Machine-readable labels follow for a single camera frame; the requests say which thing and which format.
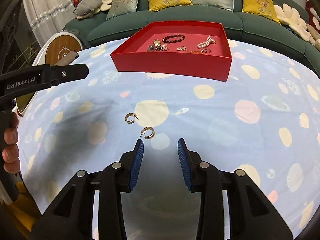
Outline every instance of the green sofa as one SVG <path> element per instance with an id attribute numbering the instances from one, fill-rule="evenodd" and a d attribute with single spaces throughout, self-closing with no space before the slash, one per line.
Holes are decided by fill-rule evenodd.
<path id="1" fill-rule="evenodd" d="M 288 4 L 296 8 L 307 23 L 308 13 L 292 0 L 273 0 L 274 4 Z M 234 12 L 224 9 L 186 5 L 148 11 L 148 0 L 139 0 L 137 11 L 106 21 L 107 12 L 100 12 L 90 19 L 74 19 L 64 30 L 76 34 L 84 46 L 93 47 L 108 41 L 130 37 L 147 24 L 155 21 L 195 20 L 222 23 L 228 39 L 265 47 L 286 55 L 320 74 L 320 52 L 289 30 L 261 16 L 242 12 L 242 0 L 234 0 Z"/>

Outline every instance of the bedsheet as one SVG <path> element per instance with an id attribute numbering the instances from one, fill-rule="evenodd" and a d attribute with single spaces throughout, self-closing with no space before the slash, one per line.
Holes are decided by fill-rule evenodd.
<path id="1" fill-rule="evenodd" d="M 320 203 L 318 77 L 281 54 L 233 40 L 227 82 L 120 73 L 110 53 L 124 41 L 79 52 L 73 64 L 86 63 L 88 77 L 40 91 L 21 119 L 21 172 L 40 211 L 77 171 L 118 161 L 151 126 L 156 135 L 144 139 L 137 186 L 122 194 L 129 240 L 195 239 L 200 194 L 184 185 L 179 138 L 219 170 L 245 170 L 297 236 Z M 133 124 L 124 121 L 130 112 L 139 118 Z M 228 226 L 226 215 L 226 239 Z"/>

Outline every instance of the jewelry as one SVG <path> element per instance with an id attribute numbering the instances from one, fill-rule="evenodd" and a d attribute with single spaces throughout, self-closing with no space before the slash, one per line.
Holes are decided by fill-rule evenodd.
<path id="1" fill-rule="evenodd" d="M 210 53 L 210 52 L 211 52 L 211 49 L 205 48 L 205 49 L 202 49 L 202 52 L 204 52 L 204 53 Z"/>
<path id="2" fill-rule="evenodd" d="M 161 48 L 161 46 L 156 46 L 156 45 L 152 44 L 152 45 L 149 45 L 147 51 L 148 52 L 149 51 L 162 51 L 162 48 Z"/>
<path id="3" fill-rule="evenodd" d="M 158 40 L 154 40 L 154 41 L 153 41 L 153 44 L 154 44 L 156 47 L 159 47 L 160 44 L 161 44 L 161 42 L 158 41 Z"/>
<path id="4" fill-rule="evenodd" d="M 175 38 L 175 37 L 181 37 L 181 38 L 177 39 L 177 40 L 173 40 L 173 41 L 167 41 L 167 39 L 171 39 L 171 38 Z M 185 38 L 186 38 L 185 35 L 182 35 L 182 34 L 169 35 L 169 36 L 164 37 L 162 42 L 164 42 L 164 43 L 176 43 L 176 42 L 183 41 Z"/>
<path id="5" fill-rule="evenodd" d="M 154 130 L 152 127 L 149 127 L 149 126 L 148 126 L 148 127 L 143 128 L 143 130 L 141 130 L 140 138 L 142 137 L 143 134 L 146 133 L 147 130 L 151 130 L 152 133 L 151 133 L 151 135 L 149 135 L 149 136 L 145 136 L 145 139 L 148 140 L 148 139 L 153 138 L 153 136 L 155 136 L 155 130 Z"/>
<path id="6" fill-rule="evenodd" d="M 130 116 L 133 116 L 134 118 L 137 118 L 139 120 L 139 118 L 137 117 L 137 115 L 135 113 L 128 113 L 128 114 L 126 114 L 124 120 L 129 124 L 134 123 L 134 120 L 128 121 L 128 117 L 130 117 Z"/>
<path id="7" fill-rule="evenodd" d="M 193 51 L 189 51 L 190 53 L 196 53 L 196 54 L 202 54 L 203 51 L 202 50 L 193 50 Z"/>
<path id="8" fill-rule="evenodd" d="M 153 46 L 153 50 L 152 51 L 162 51 L 160 46 Z"/>
<path id="9" fill-rule="evenodd" d="M 181 46 L 181 47 L 177 47 L 177 50 L 184 50 L 184 51 L 188 51 L 187 48 L 185 46 Z"/>
<path id="10" fill-rule="evenodd" d="M 153 45 L 149 45 L 147 51 L 152 51 L 152 49 L 153 49 Z"/>
<path id="11" fill-rule="evenodd" d="M 160 48 L 161 48 L 162 50 L 167 50 L 167 49 L 168 49 L 168 45 L 167 45 L 167 44 L 162 44 L 162 45 L 160 46 Z"/>
<path id="12" fill-rule="evenodd" d="M 197 47 L 199 49 L 202 49 L 202 48 L 208 47 L 210 44 L 216 44 L 216 41 L 213 38 L 213 36 L 209 36 L 205 42 L 199 43 Z"/>

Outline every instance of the red box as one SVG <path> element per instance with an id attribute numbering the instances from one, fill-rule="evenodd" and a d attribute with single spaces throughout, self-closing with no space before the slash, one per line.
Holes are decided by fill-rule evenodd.
<path id="1" fill-rule="evenodd" d="M 163 44 L 162 39 L 173 34 L 182 34 L 186 38 L 167 44 L 167 51 L 147 52 L 154 40 Z M 206 41 L 209 35 L 216 40 L 216 44 L 207 47 L 212 50 L 210 53 L 177 51 L 180 46 L 185 46 L 188 51 L 200 50 L 197 44 Z M 118 71 L 167 73 L 224 82 L 228 79 L 232 62 L 222 24 L 198 21 L 152 22 L 121 44 L 110 56 Z"/>

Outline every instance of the gray plush toy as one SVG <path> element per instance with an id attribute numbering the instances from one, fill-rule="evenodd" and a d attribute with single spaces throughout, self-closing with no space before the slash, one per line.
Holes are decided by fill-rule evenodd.
<path id="1" fill-rule="evenodd" d="M 73 11 L 78 20 L 91 18 L 94 14 L 100 12 L 99 7 L 102 0 L 82 0 Z"/>

